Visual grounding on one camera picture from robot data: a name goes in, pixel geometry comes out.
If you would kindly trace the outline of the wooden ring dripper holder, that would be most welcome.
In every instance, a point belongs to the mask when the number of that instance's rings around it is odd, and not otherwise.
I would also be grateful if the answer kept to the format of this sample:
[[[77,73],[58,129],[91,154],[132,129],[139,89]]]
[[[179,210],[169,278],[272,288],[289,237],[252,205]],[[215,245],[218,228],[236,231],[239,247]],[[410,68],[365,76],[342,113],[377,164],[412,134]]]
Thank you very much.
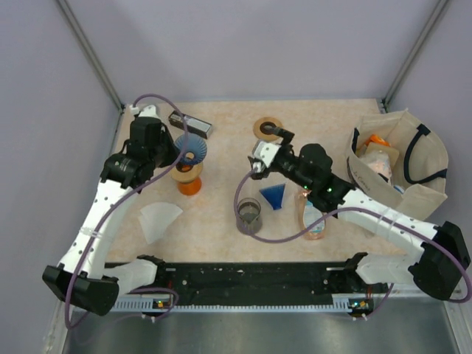
[[[179,183],[188,184],[196,180],[202,173],[204,164],[188,165],[188,164],[177,164],[171,171],[170,175],[174,181]]]

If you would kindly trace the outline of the white paper coffee filter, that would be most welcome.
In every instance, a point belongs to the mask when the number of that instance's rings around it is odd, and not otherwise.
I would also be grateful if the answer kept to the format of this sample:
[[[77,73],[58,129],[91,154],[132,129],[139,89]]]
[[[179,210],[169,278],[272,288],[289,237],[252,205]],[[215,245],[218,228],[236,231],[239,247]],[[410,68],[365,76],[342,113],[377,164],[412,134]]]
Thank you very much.
[[[141,208],[138,220],[147,244],[162,239],[166,229],[182,213],[179,206],[167,202],[156,202]]]

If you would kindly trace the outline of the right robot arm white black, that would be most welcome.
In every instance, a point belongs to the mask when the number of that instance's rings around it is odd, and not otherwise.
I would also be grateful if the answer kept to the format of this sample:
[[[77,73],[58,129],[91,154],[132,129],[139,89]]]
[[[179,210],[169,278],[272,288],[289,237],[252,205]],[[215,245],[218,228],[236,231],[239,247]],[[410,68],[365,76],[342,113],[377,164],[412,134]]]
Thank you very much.
[[[455,302],[453,292],[464,282],[466,294],[457,301],[471,299],[467,274],[471,257],[456,224],[437,225],[388,207],[334,174],[333,161],[321,145],[307,144],[295,153],[293,133],[283,128],[275,128],[274,133],[281,142],[260,141],[252,151],[258,173],[281,174],[307,191],[308,201],[324,216],[360,226],[405,252],[399,257],[361,256],[344,273],[344,283],[351,291],[378,282],[412,283],[432,298]]]

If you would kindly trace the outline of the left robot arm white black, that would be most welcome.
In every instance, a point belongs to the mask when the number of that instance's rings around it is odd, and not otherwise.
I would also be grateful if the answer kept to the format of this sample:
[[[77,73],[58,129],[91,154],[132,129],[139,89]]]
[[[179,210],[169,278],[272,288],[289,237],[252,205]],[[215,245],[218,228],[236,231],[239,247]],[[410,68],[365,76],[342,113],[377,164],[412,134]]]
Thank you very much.
[[[94,202],[77,237],[59,263],[43,272],[42,280],[59,300],[104,316],[119,296],[136,288],[145,286],[154,293],[165,288],[167,275],[153,256],[140,256],[114,268],[106,268],[105,261],[139,187],[157,167],[171,165],[178,154],[158,114],[135,115],[121,151],[105,161]]]

